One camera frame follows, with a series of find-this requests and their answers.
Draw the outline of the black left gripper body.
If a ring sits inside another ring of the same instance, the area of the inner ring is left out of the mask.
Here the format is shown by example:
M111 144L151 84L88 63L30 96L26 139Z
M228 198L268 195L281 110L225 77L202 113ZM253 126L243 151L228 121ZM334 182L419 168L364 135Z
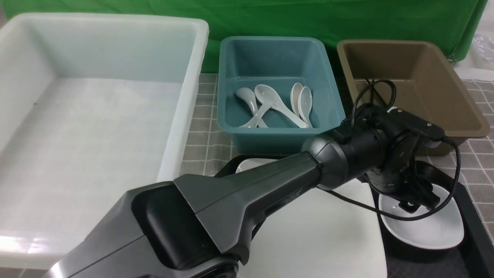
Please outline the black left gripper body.
M374 190L397 200L409 213L420 206L433 210L440 198L418 176L413 162L423 143L383 107L355 108L343 122L347 178L365 174Z

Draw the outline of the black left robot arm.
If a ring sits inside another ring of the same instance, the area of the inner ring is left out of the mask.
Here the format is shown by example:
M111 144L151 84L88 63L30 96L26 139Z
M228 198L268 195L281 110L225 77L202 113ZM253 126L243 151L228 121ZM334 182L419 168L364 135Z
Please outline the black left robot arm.
M416 144L444 136L404 110L361 106L307 139L298 154L228 176L186 174L125 192L44 277L234 278L262 223L318 185L334 190L388 167L381 192L434 207L430 193L405 191L400 172Z

